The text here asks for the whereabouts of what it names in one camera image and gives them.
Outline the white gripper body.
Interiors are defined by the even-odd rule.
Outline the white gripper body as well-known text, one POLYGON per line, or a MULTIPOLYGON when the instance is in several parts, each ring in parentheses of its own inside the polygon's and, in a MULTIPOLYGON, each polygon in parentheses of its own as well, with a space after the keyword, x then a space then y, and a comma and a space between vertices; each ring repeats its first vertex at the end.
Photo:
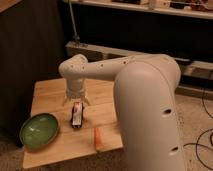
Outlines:
POLYGON ((83 79, 67 80, 66 85, 66 96, 69 99, 78 99, 85 96, 83 79))

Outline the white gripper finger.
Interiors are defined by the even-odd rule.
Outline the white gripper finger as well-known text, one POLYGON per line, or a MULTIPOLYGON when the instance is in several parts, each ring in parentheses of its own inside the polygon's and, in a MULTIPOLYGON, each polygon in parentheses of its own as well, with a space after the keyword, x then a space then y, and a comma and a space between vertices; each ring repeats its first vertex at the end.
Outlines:
POLYGON ((90 105, 89 99, 86 96, 83 97, 83 102, 88 106, 90 105))
POLYGON ((66 105, 66 103, 69 101, 69 99, 66 97, 64 98, 63 102, 62 102, 62 106, 66 105))

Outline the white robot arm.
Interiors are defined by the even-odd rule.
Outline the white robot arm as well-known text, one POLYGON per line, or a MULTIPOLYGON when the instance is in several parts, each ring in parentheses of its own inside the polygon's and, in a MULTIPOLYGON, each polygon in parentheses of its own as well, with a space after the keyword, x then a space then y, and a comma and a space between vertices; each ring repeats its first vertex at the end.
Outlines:
POLYGON ((78 54, 59 65, 68 99, 85 100, 84 80, 114 83, 114 106, 130 171, 186 171, 175 108, 181 71, 164 54, 89 62, 78 54))

